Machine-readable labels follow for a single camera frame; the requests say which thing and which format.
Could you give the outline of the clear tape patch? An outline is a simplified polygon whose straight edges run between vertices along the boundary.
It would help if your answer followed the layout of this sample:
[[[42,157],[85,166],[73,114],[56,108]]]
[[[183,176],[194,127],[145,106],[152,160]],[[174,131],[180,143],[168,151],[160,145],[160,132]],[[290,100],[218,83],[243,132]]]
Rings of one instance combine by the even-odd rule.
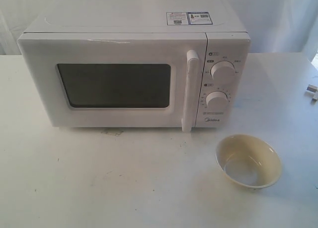
[[[117,128],[104,128],[104,129],[101,131],[101,133],[102,133],[102,134],[109,135],[109,136],[119,137],[119,136],[121,136],[121,134],[123,133],[123,130],[117,129]]]

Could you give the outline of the white microwave door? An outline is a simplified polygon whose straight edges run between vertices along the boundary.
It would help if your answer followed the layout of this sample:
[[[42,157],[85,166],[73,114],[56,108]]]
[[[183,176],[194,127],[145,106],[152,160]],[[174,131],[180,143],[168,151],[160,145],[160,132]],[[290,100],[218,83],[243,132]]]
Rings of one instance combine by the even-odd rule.
[[[55,127],[195,126],[204,33],[24,33],[18,40]]]

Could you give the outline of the white microwave knob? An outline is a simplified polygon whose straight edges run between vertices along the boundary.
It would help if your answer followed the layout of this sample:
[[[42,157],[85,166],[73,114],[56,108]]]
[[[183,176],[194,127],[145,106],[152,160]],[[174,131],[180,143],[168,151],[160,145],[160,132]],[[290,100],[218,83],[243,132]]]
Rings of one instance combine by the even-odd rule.
[[[236,71],[231,62],[220,61],[211,67],[210,74],[214,83],[223,85],[232,83],[235,79]]]
[[[211,109],[224,109],[228,105],[228,97],[224,92],[213,91],[207,95],[206,104]]]

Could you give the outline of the cream ceramic bowl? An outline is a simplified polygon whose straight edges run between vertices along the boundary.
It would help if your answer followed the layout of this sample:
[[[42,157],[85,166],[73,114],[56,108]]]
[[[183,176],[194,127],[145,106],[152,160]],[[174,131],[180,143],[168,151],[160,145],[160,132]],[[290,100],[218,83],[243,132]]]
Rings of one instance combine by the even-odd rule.
[[[282,162],[274,148],[251,135],[235,134],[222,139],[215,157],[226,178],[245,188],[270,187],[282,174]]]

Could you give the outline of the white microwave oven body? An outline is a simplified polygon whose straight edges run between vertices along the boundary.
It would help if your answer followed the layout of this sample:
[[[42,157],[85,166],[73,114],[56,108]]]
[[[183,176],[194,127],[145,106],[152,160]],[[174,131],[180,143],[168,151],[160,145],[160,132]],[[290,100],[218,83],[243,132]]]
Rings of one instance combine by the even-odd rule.
[[[61,5],[35,20],[24,33],[204,33],[208,43],[200,80],[196,128],[217,128],[228,118],[250,45],[249,35],[238,17],[223,6],[212,12],[200,9],[184,11],[154,3],[148,6],[102,4],[88,8]],[[214,83],[210,69],[220,61],[234,65],[236,75],[232,83]],[[226,94],[226,108],[207,107],[206,97],[213,91]]]

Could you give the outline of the white lower microwave knob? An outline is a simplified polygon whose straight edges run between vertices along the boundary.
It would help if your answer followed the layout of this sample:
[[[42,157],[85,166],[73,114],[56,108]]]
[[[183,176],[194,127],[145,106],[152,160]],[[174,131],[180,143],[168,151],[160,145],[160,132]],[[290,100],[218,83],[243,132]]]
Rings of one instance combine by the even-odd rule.
[[[213,91],[207,95],[206,104],[211,109],[224,109],[228,105],[228,97],[224,92]]]

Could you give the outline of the white upper microwave knob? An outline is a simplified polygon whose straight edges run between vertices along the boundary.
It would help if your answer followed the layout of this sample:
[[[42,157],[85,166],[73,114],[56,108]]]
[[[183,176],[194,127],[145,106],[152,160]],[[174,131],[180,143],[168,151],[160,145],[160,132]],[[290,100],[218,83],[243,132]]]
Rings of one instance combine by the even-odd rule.
[[[235,79],[236,71],[231,62],[220,61],[211,67],[210,74],[214,83],[223,85],[232,83]]]

